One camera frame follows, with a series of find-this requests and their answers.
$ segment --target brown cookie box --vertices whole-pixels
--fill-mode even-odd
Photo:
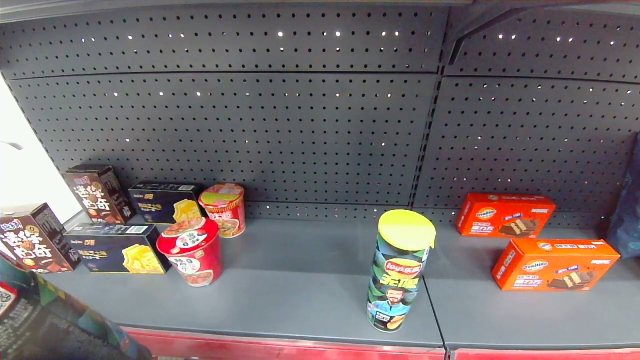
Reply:
[[[93,222],[125,224],[135,214],[110,165],[78,165],[63,174]]]
[[[80,258],[64,239],[65,228],[48,204],[9,206],[0,215],[0,242],[10,256],[35,272],[70,272]]]

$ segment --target chocolate wafer image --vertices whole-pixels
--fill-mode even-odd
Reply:
[[[562,290],[579,290],[587,286],[594,277],[594,272],[572,272],[567,276],[549,281],[548,287]]]
[[[531,235],[538,228],[538,221],[536,219],[519,218],[514,222],[504,224],[500,227],[500,234],[507,236],[513,236],[515,238],[525,238]]]

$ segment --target pegboard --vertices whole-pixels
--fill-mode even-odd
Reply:
[[[407,206],[427,74],[124,74],[12,80],[57,166],[240,183],[267,202]]]
[[[415,206],[460,208],[468,192],[542,193],[558,211],[609,216],[639,108],[639,85],[445,78]]]
[[[403,206],[309,204],[293,202],[246,202],[248,218],[280,220],[351,221],[376,223],[389,210],[407,209]]]
[[[425,209],[415,208],[414,211],[423,214],[429,220],[438,224],[455,225],[460,211],[458,209]],[[545,227],[560,229],[594,229],[609,218],[596,213],[559,213],[554,212]]]
[[[445,73],[638,83],[639,49],[637,17],[535,9],[466,39]]]
[[[0,25],[7,79],[122,72],[436,72],[448,7],[217,4]]]

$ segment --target blue plastic bag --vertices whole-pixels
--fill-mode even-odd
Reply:
[[[640,256],[640,133],[618,208],[611,218],[607,243],[620,253],[621,259]]]

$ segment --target potato chip can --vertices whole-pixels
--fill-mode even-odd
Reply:
[[[194,288],[210,285],[222,275],[218,224],[208,218],[190,218],[173,224],[158,238],[163,253]]]
[[[367,299],[369,322],[376,329],[395,332],[402,326],[435,237],[433,224],[413,211],[392,210],[380,217]]]
[[[235,238],[246,227],[244,189],[238,184],[217,184],[200,194],[200,205],[218,223],[221,238]]]

